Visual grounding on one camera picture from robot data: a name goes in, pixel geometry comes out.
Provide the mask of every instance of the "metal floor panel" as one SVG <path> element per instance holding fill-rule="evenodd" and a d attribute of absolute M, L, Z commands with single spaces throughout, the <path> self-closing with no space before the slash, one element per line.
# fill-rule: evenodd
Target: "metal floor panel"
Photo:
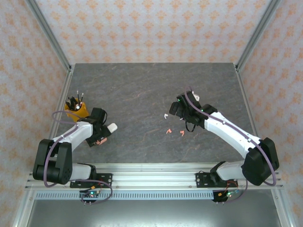
<path fill-rule="evenodd" d="M 252 190 L 235 203 L 211 200 L 34 202 L 28 227 L 280 227 L 270 190 Z"/>

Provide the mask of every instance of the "pink object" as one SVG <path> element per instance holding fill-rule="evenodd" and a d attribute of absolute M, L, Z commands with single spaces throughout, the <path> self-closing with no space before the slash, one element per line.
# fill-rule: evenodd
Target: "pink object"
<path fill-rule="evenodd" d="M 97 145 L 101 145 L 102 143 L 105 143 L 106 141 L 107 141 L 107 137 L 104 138 L 103 140 L 97 140 L 97 141 L 96 141 L 96 144 L 97 144 Z"/>

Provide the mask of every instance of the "cable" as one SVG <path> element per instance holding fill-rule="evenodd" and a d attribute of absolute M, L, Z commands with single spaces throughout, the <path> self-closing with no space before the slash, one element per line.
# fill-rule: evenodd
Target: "cable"
<path fill-rule="evenodd" d="M 220 123 L 223 123 L 223 120 L 221 120 L 221 119 L 219 119 L 219 118 L 216 118 L 216 117 L 214 117 L 214 116 L 211 116 L 211 115 L 209 115 L 209 114 L 207 114 L 207 113 L 205 113 L 205 112 L 199 110 L 197 107 L 195 107 L 195 105 L 194 105 L 194 104 L 189 100 L 189 98 L 188 98 L 188 95 L 187 95 L 187 88 L 189 88 L 190 91 L 192 92 L 191 87 L 185 87 L 185 89 L 184 89 L 185 98 L 186 98 L 187 102 L 188 102 L 195 110 L 197 110 L 199 113 L 201 113 L 201 114 L 203 114 L 203 115 L 205 115 L 205 116 L 207 116 L 207 117 L 209 117 L 209 118 L 212 118 L 212 119 L 214 119 L 214 120 L 216 120 L 216 121 L 218 121 L 218 122 L 220 122 Z M 227 125 L 227 126 L 229 126 L 230 128 L 234 129 L 236 132 L 238 132 L 240 135 L 242 135 L 245 139 L 247 139 L 247 140 L 249 139 L 249 137 L 248 137 L 245 133 L 243 133 L 241 130 L 239 130 L 238 128 L 236 128 L 236 127 L 233 126 L 232 124 L 229 124 L 228 122 L 225 122 L 225 125 Z M 271 163 L 270 163 L 269 158 L 268 158 L 267 155 L 265 154 L 264 150 L 259 146 L 259 144 L 257 144 L 254 140 L 250 140 L 250 142 L 251 142 L 253 145 L 255 145 L 255 146 L 259 149 L 259 151 L 260 151 L 261 154 L 263 155 L 264 159 L 266 160 L 266 162 L 267 162 L 267 164 L 268 164 L 268 166 L 269 166 L 270 172 L 271 172 L 271 174 L 272 174 L 272 176 L 273 176 L 273 183 L 268 183 L 268 182 L 266 182 L 266 181 L 265 181 L 264 183 L 267 184 L 267 185 L 269 185 L 269 186 L 275 186 L 275 185 L 276 185 L 276 174 L 275 174 L 275 171 L 274 171 L 273 166 L 272 166 Z"/>
<path fill-rule="evenodd" d="M 187 127 L 187 122 L 185 121 L 185 128 L 186 128 L 186 130 L 187 130 L 188 132 L 193 132 L 193 131 L 195 130 L 195 127 L 196 127 L 196 125 L 194 124 L 194 127 L 193 127 L 192 131 L 190 131 L 190 130 L 188 129 L 188 127 Z"/>
<path fill-rule="evenodd" d="M 230 200 L 230 201 L 226 201 L 226 202 L 220 202 L 220 203 L 221 204 L 225 204 L 225 203 L 231 203 L 231 202 L 237 201 L 239 198 L 241 198 L 245 194 L 245 192 L 247 191 L 247 189 L 248 189 L 248 180 L 246 179 L 246 186 L 245 186 L 244 192 L 239 197 L 237 197 L 234 200 Z"/>
<path fill-rule="evenodd" d="M 110 186 L 108 183 L 106 183 L 106 182 L 104 182 L 104 181 L 99 181 L 99 180 L 82 180 L 82 179 L 79 179 L 79 180 L 76 180 L 76 181 L 102 183 L 102 184 L 104 184 L 104 185 L 106 185 L 107 187 L 110 188 L 110 195 L 109 195 L 109 196 L 107 196 L 107 197 L 106 197 L 105 199 L 103 199 L 103 200 L 98 200 L 98 201 L 96 201 L 96 202 L 90 203 L 90 205 L 91 205 L 91 204 L 98 204 L 98 203 L 105 202 L 105 201 L 107 201 L 110 197 L 112 197 L 112 195 L 113 195 L 113 188 L 112 188 L 112 186 Z M 88 194 L 89 194 L 89 192 L 87 192 L 87 193 L 85 193 L 85 194 L 83 194 L 83 195 L 81 196 L 81 202 L 83 202 L 84 204 L 85 204 L 85 201 L 83 200 L 83 198 L 84 198 L 84 196 L 86 196 L 86 195 L 88 195 Z"/>
<path fill-rule="evenodd" d="M 106 118 L 105 120 L 103 121 L 102 125 L 105 124 L 106 120 L 107 120 L 107 112 L 105 111 L 105 114 L 106 114 Z"/>

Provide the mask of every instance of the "small white object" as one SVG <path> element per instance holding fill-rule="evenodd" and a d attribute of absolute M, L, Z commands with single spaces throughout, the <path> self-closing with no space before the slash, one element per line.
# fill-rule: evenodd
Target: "small white object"
<path fill-rule="evenodd" d="M 113 133 L 118 129 L 118 126 L 115 123 L 111 123 L 107 128 L 110 131 L 110 133 Z"/>
<path fill-rule="evenodd" d="M 198 101 L 198 102 L 199 102 L 199 100 L 200 100 L 199 95 L 194 94 L 194 92 L 193 92 L 193 91 L 192 91 L 192 93 L 193 93 L 193 95 L 194 95 L 194 97 L 195 97 L 196 101 Z"/>

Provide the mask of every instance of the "orange object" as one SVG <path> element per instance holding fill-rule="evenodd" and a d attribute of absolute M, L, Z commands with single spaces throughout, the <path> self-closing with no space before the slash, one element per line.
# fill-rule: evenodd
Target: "orange object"
<path fill-rule="evenodd" d="M 70 110 L 70 109 L 68 108 L 67 104 L 64 105 L 64 110 L 65 110 L 65 111 L 70 111 L 70 112 L 72 112 L 73 114 L 78 115 L 79 117 L 87 117 L 87 116 L 89 116 L 89 112 L 87 111 L 86 105 L 85 105 L 84 102 L 82 102 L 81 108 L 80 108 L 79 110 L 77 110 L 77 111 Z M 68 117 L 71 117 L 72 120 L 73 120 L 74 122 L 77 122 L 77 120 L 79 120 L 79 117 L 76 117 L 76 116 L 74 116 L 74 115 L 71 115 L 71 114 L 68 114 L 68 113 L 67 113 L 67 116 L 68 116 Z"/>
<path fill-rule="evenodd" d="M 105 143 L 107 141 L 107 137 L 104 138 L 103 140 L 97 140 L 96 144 L 101 145 L 102 143 Z"/>

